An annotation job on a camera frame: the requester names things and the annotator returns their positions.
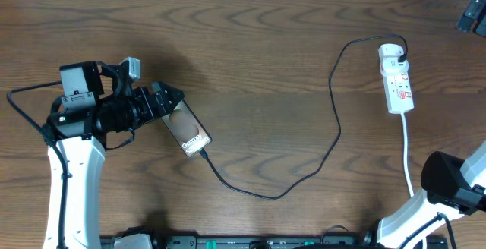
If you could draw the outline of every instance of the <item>smartphone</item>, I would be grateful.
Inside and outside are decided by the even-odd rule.
[[[184,100],[172,113],[162,117],[162,121],[188,157],[198,153],[212,141]]]

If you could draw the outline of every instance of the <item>white plug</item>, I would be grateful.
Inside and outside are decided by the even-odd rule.
[[[378,49],[380,72],[387,97],[388,112],[400,114],[413,109],[412,88],[409,80],[409,62],[399,62],[403,48],[396,44],[383,44]]]

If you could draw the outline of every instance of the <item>wood grain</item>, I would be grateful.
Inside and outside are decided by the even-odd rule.
[[[454,29],[468,1],[0,0],[0,91],[58,80],[60,65],[134,56],[142,61],[137,84],[162,80],[185,91],[228,181],[276,195],[313,171],[336,136],[327,77],[340,49],[399,33],[410,48],[417,188],[430,153],[466,158],[486,138],[486,40]],[[161,122],[150,124],[106,157],[102,234],[146,222],[202,235],[320,235],[337,224],[364,231],[390,215],[408,193],[401,122],[387,113],[377,69],[381,43],[350,46],[342,58],[333,78],[342,137],[320,174],[278,201],[236,194],[201,158],[186,159]],[[61,93],[53,87],[15,99],[43,122]],[[46,146],[5,99],[0,106],[0,243],[40,247]],[[109,145],[127,136],[110,134]],[[476,213],[453,222],[458,245],[483,247],[485,220]]]

